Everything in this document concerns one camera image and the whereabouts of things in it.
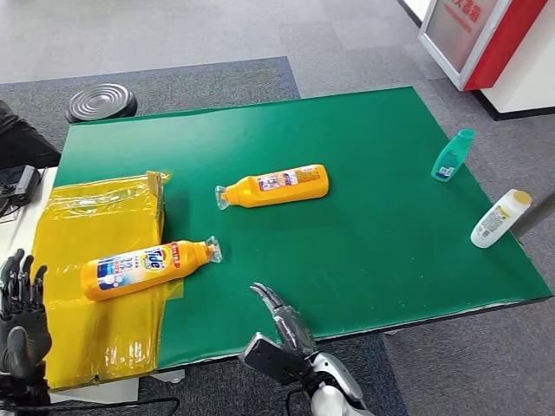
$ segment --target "white table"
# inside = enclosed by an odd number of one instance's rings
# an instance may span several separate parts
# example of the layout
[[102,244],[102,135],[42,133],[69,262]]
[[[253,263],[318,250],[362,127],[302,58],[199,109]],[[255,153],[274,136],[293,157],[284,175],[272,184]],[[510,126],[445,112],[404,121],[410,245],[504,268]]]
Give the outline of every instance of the white table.
[[[14,254],[17,249],[31,252],[37,223],[40,219],[48,197],[51,195],[57,167],[42,170],[42,179],[29,205],[22,207],[16,214],[15,219],[0,223],[0,263]],[[184,370],[175,370],[168,373],[153,374],[162,381],[177,383],[184,377]],[[72,388],[69,390],[51,393],[52,402],[63,400],[83,400],[98,403],[116,403],[119,401],[137,400],[138,396],[139,378],[112,381],[99,386]]]

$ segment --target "black cable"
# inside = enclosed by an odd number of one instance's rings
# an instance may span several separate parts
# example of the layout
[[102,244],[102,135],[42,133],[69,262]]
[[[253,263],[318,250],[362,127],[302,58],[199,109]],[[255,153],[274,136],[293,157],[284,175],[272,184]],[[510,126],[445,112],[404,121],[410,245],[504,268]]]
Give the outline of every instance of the black cable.
[[164,397],[162,399],[149,399],[149,400],[137,400],[137,401],[122,401],[121,403],[109,404],[97,404],[97,405],[79,405],[79,406],[5,406],[0,405],[0,410],[8,410],[14,412],[70,412],[72,410],[97,410],[97,409],[115,409],[117,407],[133,407],[150,405],[153,403],[169,403],[173,401],[174,407],[168,413],[167,416],[171,416],[175,413],[181,404],[180,400],[177,397]]
[[4,217],[5,215],[8,215],[6,211],[8,211],[8,207],[10,206],[9,202],[10,198],[6,198],[6,200],[4,201],[2,208],[0,208],[0,218]]
[[301,393],[302,392],[302,388],[296,388],[294,390],[291,390],[291,392],[288,393],[288,396],[285,398],[285,412],[288,413],[288,416],[291,416],[291,413],[291,396],[293,396],[294,393]]
[[14,208],[13,210],[11,210],[10,212],[5,212],[2,215],[0,215],[0,218],[4,218],[4,217],[7,217],[8,215],[12,215],[14,212],[17,212],[20,208],[21,208],[21,207],[20,206],[16,206],[15,208]]

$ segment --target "signboard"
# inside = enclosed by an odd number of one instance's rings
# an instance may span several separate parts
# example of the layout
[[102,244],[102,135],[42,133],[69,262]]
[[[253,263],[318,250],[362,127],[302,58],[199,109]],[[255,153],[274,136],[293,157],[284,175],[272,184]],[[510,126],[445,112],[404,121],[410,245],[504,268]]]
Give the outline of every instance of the signboard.
[[437,0],[425,33],[460,73],[498,0]]

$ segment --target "yellow bottle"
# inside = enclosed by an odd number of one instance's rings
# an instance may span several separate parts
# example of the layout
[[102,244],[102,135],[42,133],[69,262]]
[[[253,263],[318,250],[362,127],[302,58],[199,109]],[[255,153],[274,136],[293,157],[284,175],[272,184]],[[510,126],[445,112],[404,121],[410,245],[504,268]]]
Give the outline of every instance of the yellow bottle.
[[235,185],[216,186],[216,202],[245,208],[321,198],[328,193],[328,175],[322,165],[309,165],[261,176],[247,176]]
[[200,243],[156,245],[84,264],[81,289],[91,301],[104,301],[188,276],[202,264],[221,261],[220,245],[214,236]]

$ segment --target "table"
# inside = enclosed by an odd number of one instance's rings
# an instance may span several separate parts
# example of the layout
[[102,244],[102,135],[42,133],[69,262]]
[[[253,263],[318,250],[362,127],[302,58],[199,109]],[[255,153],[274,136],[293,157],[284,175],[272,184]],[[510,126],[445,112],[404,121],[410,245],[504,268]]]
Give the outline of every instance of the table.
[[17,210],[13,221],[0,223],[0,263],[6,257],[13,256],[17,249],[31,252],[39,218],[47,204],[57,171],[57,167],[40,169],[41,182],[31,203]]
[[[164,240],[215,235],[224,253],[168,301],[158,367],[275,336],[248,285],[274,288],[316,338],[384,331],[551,296],[510,233],[470,233],[491,203],[465,166],[430,170],[446,138],[412,88],[70,126],[55,185],[170,172]],[[322,199],[220,211],[216,185],[322,163]]]

